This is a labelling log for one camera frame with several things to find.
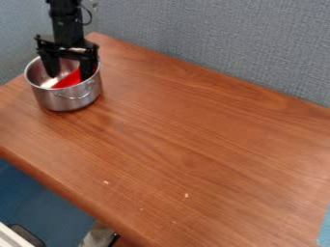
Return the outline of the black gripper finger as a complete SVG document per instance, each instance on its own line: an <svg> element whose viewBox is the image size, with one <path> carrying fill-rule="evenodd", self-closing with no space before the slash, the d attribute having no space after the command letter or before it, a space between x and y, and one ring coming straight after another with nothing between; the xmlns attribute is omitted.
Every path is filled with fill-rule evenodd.
<svg viewBox="0 0 330 247"><path fill-rule="evenodd" d="M81 79L87 80L95 73L98 67L97 59L83 59L81 61Z"/></svg>
<svg viewBox="0 0 330 247"><path fill-rule="evenodd" d="M42 52L40 58L44 64L46 71L51 78L55 78L61 71L59 58L55 54Z"/></svg>

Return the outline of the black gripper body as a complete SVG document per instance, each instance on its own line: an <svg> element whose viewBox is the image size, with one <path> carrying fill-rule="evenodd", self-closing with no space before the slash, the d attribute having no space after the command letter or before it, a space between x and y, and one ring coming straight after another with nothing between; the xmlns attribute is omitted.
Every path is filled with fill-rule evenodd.
<svg viewBox="0 0 330 247"><path fill-rule="evenodd" d="M87 59L93 63L98 60L99 45L86 39L79 40L74 44L63 44L55 42L55 38L50 35L36 35L35 40L38 43L38 54L47 60L57 57L70 58L73 60Z"/></svg>

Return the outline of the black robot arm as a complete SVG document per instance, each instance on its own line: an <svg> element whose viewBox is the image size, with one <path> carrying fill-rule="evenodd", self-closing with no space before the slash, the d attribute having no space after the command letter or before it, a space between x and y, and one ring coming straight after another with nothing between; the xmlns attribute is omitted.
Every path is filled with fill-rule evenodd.
<svg viewBox="0 0 330 247"><path fill-rule="evenodd" d="M98 64L99 45L86 39L85 26L93 22L93 12L83 0L46 0L54 34L35 36L36 52L47 74L55 78L61 72L61 59L79 62L81 79L93 77Z"/></svg>

